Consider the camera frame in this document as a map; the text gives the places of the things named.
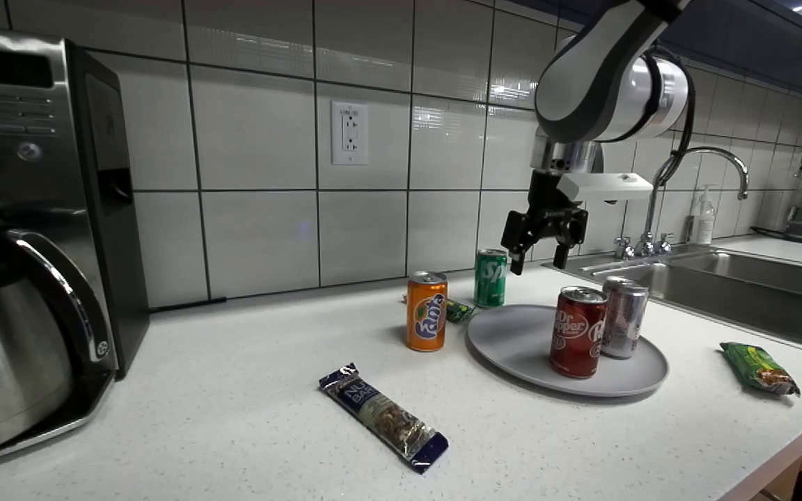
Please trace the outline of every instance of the silver soda can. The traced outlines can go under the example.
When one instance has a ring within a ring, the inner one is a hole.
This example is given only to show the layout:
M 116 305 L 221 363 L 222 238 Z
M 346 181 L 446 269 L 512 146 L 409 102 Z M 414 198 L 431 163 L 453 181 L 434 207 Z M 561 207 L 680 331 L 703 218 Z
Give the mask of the silver soda can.
M 611 276 L 602 288 L 608 295 L 602 352 L 629 358 L 640 338 L 648 292 L 620 276 Z

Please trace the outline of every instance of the backsplash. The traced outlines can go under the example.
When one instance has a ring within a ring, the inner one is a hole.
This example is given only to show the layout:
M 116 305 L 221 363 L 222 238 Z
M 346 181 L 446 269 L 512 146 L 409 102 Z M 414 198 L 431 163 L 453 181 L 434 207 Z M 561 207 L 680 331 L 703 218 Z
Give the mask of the backsplash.
M 526 207 L 531 85 L 577 31 L 512 0 L 9 0 L 0 24 L 69 36 L 121 71 L 153 305 L 471 267 Z M 736 149 L 753 189 L 736 200 L 725 160 L 687 154 L 659 230 L 682 237 L 696 189 L 716 237 L 779 218 L 802 93 L 691 70 L 693 143 Z M 364 163 L 335 163 L 335 102 L 367 109 Z M 676 138 L 608 143 L 604 163 L 651 177 Z M 588 207 L 580 251 L 645 217 L 645 202 Z

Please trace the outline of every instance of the sink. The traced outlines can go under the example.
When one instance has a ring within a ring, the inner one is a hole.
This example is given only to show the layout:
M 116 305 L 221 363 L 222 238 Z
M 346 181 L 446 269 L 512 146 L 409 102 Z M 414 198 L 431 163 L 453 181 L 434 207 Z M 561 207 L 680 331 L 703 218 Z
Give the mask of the sink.
M 802 267 L 796 264 L 698 248 L 659 259 L 588 264 L 580 271 L 627 276 L 648 285 L 655 301 L 802 347 Z

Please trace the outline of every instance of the green snack bag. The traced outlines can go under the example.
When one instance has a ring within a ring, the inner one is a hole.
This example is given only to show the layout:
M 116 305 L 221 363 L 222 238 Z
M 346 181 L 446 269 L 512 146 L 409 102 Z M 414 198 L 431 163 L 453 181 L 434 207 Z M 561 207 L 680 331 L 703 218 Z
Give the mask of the green snack bag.
M 760 344 L 719 342 L 719 347 L 742 385 L 767 394 L 799 394 L 799 385 L 789 369 L 783 369 L 783 363 L 778 363 Z
M 464 321 L 474 316 L 474 310 L 476 310 L 474 305 L 449 298 L 446 305 L 449 321 Z

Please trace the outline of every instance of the red soda can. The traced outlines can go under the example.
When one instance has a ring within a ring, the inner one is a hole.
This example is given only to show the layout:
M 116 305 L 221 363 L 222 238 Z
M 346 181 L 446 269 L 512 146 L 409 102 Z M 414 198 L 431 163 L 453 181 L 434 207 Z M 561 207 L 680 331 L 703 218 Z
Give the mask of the red soda can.
M 590 285 L 565 285 L 551 328 L 548 363 L 569 379 L 590 379 L 600 363 L 608 301 Z

